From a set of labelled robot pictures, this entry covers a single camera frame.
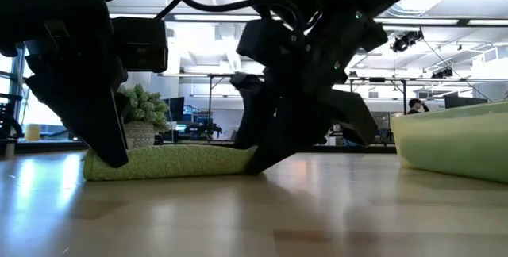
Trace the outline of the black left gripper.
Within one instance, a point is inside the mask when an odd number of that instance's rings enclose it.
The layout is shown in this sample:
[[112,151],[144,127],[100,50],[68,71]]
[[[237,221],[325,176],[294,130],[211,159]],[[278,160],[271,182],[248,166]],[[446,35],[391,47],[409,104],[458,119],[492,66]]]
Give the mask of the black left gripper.
[[115,93],[128,78],[109,18],[31,19],[23,25],[27,80],[34,95],[107,165],[129,161],[123,123],[130,98]]

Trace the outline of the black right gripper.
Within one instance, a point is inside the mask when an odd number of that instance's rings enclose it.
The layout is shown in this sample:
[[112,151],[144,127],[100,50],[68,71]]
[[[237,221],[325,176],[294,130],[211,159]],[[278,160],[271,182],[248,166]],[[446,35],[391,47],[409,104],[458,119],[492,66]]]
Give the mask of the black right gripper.
[[345,76],[343,71],[331,71],[319,82],[298,63],[284,62],[266,67],[264,75],[265,82],[246,73],[230,79],[244,105],[233,146],[257,145],[246,174],[258,175],[302,149],[323,143],[334,125],[360,146],[374,141],[378,127],[362,97],[333,89]]

